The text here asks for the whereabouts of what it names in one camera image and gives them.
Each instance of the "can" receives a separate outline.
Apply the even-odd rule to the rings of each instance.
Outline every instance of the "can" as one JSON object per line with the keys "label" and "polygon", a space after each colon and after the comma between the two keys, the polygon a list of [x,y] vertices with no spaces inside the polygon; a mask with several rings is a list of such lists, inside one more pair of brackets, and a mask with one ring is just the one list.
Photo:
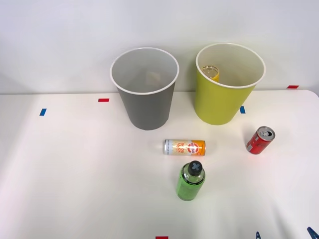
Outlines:
{"label": "can", "polygon": [[166,139],[164,154],[184,156],[204,156],[206,143],[204,140]]}
{"label": "can", "polygon": [[267,127],[261,126],[257,129],[246,148],[252,154],[260,154],[275,138],[275,132]]}
{"label": "can", "polygon": [[201,68],[202,73],[213,81],[219,82],[219,69],[215,66],[204,66]]}

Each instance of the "red soda can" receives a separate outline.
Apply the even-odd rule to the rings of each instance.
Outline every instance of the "red soda can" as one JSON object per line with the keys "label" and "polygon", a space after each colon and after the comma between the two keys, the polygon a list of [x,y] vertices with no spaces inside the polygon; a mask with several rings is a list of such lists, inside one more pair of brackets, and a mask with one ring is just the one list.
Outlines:
{"label": "red soda can", "polygon": [[275,132],[267,127],[261,126],[247,143],[246,148],[252,154],[260,154],[275,138]]}

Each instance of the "red tape marker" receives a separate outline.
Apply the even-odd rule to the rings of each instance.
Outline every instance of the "red tape marker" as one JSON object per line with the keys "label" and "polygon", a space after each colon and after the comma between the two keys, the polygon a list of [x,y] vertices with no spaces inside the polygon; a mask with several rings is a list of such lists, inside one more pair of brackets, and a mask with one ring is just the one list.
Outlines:
{"label": "red tape marker", "polygon": [[294,86],[294,85],[291,85],[291,86],[288,86],[287,89],[297,89],[299,86]]}
{"label": "red tape marker", "polygon": [[100,98],[98,102],[108,102],[109,100],[109,98]]}

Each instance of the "bottle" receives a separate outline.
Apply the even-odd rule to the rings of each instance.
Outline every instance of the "bottle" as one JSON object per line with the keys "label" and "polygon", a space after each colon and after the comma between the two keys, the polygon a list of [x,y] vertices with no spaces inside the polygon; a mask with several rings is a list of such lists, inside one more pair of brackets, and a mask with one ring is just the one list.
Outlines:
{"label": "bottle", "polygon": [[205,171],[198,161],[185,164],[179,174],[176,193],[184,201],[193,200],[205,181]]}

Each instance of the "can lid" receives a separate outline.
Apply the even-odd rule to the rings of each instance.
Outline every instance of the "can lid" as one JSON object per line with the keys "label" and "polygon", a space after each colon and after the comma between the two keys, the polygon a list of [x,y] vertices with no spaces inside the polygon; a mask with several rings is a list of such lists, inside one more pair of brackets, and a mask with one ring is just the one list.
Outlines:
{"label": "can lid", "polygon": [[203,166],[198,161],[191,161],[188,166],[188,172],[191,176],[198,176],[203,170]]}
{"label": "can lid", "polygon": [[272,141],[276,136],[275,132],[267,126],[259,127],[257,135],[264,141]]}

